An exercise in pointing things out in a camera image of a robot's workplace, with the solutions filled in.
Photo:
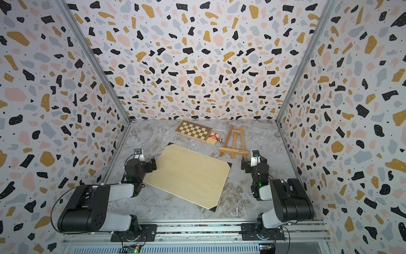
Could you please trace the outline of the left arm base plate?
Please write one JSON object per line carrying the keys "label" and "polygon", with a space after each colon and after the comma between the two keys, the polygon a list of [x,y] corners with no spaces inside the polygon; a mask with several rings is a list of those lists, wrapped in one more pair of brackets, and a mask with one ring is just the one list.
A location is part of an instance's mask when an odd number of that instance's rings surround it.
{"label": "left arm base plate", "polygon": [[157,224],[142,224],[135,227],[135,231],[116,231],[112,234],[110,242],[143,243],[153,242],[157,232]]}

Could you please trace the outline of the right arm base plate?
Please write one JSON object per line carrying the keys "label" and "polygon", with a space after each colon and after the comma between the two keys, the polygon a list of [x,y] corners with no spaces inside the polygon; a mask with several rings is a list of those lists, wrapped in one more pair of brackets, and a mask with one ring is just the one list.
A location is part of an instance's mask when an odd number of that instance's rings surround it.
{"label": "right arm base plate", "polygon": [[243,241],[275,241],[286,239],[282,229],[267,229],[257,223],[242,223],[241,235]]}

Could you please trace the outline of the light wooden board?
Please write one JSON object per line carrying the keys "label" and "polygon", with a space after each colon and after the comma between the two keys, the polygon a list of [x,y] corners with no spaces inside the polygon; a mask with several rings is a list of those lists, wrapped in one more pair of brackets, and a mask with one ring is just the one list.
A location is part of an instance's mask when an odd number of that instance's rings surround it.
{"label": "light wooden board", "polygon": [[231,167],[231,163],[168,144],[156,161],[156,170],[144,182],[215,211]]}

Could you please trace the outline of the small wooden easel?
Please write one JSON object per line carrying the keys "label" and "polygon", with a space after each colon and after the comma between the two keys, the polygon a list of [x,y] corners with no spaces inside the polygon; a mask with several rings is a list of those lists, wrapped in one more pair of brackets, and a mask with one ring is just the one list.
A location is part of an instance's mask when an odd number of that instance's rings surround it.
{"label": "small wooden easel", "polygon": [[220,157],[228,154],[232,159],[236,156],[241,156],[243,159],[246,159],[249,152],[245,149],[243,127],[234,128],[234,126],[231,125],[227,137],[218,151]]}

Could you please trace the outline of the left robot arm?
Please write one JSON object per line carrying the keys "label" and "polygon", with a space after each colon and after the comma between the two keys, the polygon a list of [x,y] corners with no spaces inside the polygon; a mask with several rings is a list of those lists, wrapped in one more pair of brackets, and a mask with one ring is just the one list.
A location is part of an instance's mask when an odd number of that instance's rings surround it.
{"label": "left robot arm", "polygon": [[154,158],[149,161],[129,158],[120,183],[74,187],[72,196],[52,227],[68,235],[109,232],[112,234],[111,242],[153,242],[157,229],[155,224],[140,225],[136,215],[110,212],[108,205],[113,201],[137,197],[144,186],[146,174],[156,169]]}

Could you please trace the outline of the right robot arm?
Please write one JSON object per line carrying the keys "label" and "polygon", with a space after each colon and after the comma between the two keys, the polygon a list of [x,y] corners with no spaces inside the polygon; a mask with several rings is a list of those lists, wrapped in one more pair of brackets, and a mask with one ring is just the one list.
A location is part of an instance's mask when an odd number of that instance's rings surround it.
{"label": "right robot arm", "polygon": [[273,208],[260,213],[255,223],[241,225],[244,241],[284,240],[284,225],[314,218],[313,205],[297,178],[273,179],[265,162],[251,163],[242,159],[241,168],[252,176],[253,197],[257,201],[273,202]]}

